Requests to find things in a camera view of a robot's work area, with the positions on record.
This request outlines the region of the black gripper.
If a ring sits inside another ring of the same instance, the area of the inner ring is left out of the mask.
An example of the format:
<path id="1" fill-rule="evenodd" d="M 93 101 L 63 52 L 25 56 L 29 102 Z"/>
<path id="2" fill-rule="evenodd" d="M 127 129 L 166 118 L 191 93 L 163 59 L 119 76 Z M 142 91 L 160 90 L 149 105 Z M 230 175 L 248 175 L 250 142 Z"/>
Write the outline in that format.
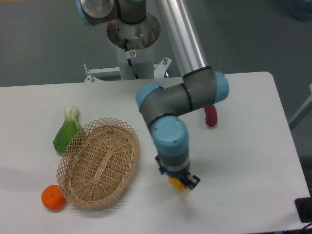
<path id="1" fill-rule="evenodd" d="M 159 166 L 158 169 L 161 175 L 167 175 L 168 177 L 178 179 L 183 184 L 185 189 L 192 191 L 200 182 L 199 177 L 191 175 L 189 172 L 189 158 L 179 165 L 167 165 L 160 160 L 159 156 L 156 156 L 155 160 Z"/>

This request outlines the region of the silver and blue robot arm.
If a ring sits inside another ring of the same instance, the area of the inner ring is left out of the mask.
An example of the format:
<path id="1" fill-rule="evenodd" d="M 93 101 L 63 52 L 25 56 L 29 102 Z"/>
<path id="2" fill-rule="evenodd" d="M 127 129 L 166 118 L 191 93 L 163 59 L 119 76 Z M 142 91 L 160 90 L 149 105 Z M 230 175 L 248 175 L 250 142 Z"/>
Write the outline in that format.
<path id="1" fill-rule="evenodd" d="M 164 88 L 151 82 L 136 94 L 138 109 L 157 149 L 161 174 L 176 179 L 192 190 L 200 179 L 190 173 L 189 134 L 180 115 L 213 107 L 229 94 L 229 83 L 222 72 L 212 70 L 185 0 L 159 0 L 157 6 L 175 53 L 183 81 Z M 123 79 L 152 78 L 144 74 L 147 64 L 138 61 L 140 53 L 158 40 L 158 20 L 146 10 L 144 0 L 78 0 L 78 11 L 87 25 L 107 23 L 107 37 L 121 50 Z"/>

